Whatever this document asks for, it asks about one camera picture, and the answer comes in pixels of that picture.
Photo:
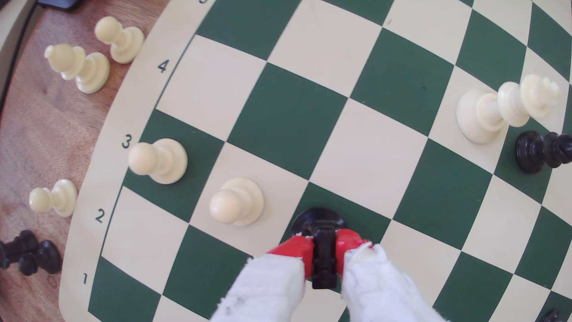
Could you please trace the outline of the red white-wrapped gripper finger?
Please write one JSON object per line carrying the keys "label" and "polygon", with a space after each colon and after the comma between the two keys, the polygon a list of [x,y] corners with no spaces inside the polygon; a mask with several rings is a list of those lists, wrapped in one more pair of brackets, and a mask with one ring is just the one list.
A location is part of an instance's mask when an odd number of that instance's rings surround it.
{"label": "red white-wrapped gripper finger", "polygon": [[211,321],[290,321],[312,270],[313,238],[293,236],[247,260]]}
{"label": "red white-wrapped gripper finger", "polygon": [[380,244],[351,229],[336,232],[336,271],[351,321],[446,321]]}

